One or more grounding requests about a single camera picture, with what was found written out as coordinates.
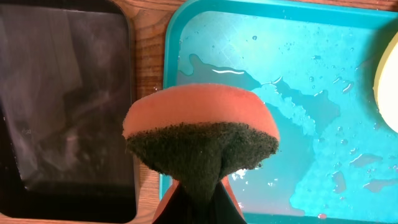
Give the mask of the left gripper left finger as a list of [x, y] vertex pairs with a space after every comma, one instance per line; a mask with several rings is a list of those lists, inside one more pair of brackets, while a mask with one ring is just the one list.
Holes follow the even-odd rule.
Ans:
[[202, 223], [202, 193], [192, 186], [173, 184], [160, 201], [152, 224]]

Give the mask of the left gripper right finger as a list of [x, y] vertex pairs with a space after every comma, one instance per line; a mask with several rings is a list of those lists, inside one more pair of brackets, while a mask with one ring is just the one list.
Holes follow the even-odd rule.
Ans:
[[208, 205], [205, 224], [247, 224], [219, 182]]

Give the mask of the green and pink sponge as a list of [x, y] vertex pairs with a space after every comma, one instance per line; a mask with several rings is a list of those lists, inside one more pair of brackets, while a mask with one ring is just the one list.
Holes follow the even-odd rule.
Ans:
[[123, 121], [123, 136], [148, 168], [202, 193], [202, 223], [219, 182], [243, 217], [228, 176], [256, 168], [280, 141], [257, 95], [221, 84], [174, 86], [137, 100]]

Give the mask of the yellow green plate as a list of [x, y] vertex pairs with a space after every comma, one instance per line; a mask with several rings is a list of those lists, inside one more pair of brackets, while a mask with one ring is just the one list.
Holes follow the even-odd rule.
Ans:
[[373, 90], [380, 115], [397, 132], [397, 37], [391, 40], [380, 59]]

